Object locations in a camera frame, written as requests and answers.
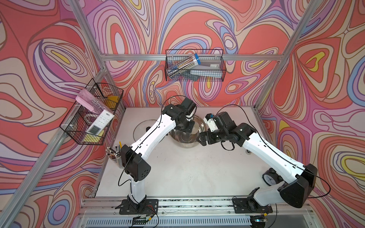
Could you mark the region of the stainless steel pot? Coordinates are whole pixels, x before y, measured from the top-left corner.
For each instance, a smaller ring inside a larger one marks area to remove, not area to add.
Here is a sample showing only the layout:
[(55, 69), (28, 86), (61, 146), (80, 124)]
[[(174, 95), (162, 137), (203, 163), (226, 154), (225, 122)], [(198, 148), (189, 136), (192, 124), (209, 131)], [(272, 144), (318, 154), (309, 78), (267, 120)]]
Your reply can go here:
[(186, 133), (180, 130), (173, 129), (170, 132), (170, 136), (173, 139), (173, 143), (181, 148), (189, 149), (199, 145), (197, 138), (200, 133), (206, 131), (206, 124), (202, 118), (194, 116), (194, 126), (191, 133)]

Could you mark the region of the glass pot lid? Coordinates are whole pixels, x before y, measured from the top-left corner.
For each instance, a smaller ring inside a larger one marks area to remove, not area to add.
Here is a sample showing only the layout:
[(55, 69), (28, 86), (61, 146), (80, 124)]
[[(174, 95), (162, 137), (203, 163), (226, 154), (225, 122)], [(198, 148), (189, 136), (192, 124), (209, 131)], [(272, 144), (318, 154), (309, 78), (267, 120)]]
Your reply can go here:
[(156, 119), (144, 120), (139, 123), (133, 131), (133, 139), (136, 142), (139, 140), (155, 123)]

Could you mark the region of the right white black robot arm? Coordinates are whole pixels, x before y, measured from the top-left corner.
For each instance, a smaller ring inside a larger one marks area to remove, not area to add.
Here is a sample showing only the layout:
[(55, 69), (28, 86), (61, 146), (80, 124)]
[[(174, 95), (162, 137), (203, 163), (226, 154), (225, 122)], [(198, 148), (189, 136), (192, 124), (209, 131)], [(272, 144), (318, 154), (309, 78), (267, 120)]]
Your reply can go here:
[(315, 187), (317, 168), (314, 165), (304, 165), (290, 158), (265, 140), (253, 126), (235, 124), (227, 112), (207, 114), (203, 121), (209, 129), (199, 134), (197, 141), (202, 146), (229, 141), (262, 159), (281, 176), (279, 183), (257, 187), (250, 193), (247, 204), (251, 211), (276, 203), (302, 208)]

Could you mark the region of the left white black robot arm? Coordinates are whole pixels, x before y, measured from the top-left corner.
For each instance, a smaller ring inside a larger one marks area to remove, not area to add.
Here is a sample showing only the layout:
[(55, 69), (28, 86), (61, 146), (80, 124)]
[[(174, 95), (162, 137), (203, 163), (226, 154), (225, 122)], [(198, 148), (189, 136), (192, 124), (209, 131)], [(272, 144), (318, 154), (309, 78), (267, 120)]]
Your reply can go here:
[(138, 205), (146, 198), (144, 180), (151, 171), (147, 159), (164, 137), (174, 129), (191, 133), (195, 122), (193, 116), (196, 104), (184, 97), (180, 104), (168, 104), (161, 108), (156, 123), (132, 145), (123, 145), (119, 154), (122, 163), (122, 174), (127, 174), (130, 180), (128, 198)]

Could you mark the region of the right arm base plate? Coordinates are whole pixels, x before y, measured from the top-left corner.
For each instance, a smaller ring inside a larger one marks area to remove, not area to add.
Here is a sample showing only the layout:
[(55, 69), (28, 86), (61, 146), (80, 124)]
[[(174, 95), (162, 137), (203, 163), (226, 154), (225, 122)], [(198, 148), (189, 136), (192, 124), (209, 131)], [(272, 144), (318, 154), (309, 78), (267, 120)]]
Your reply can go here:
[(236, 214), (270, 214), (273, 212), (270, 205), (260, 206), (254, 199), (233, 197), (232, 203)]

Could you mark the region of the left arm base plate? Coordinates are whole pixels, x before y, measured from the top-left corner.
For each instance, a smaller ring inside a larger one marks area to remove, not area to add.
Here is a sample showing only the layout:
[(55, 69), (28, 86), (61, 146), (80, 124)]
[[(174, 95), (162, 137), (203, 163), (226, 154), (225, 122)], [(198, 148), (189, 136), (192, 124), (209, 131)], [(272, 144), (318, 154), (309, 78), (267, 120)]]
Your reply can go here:
[(134, 203), (130, 198), (122, 200), (121, 204), (115, 207), (120, 215), (154, 215), (158, 212), (159, 200), (143, 199), (139, 204)]

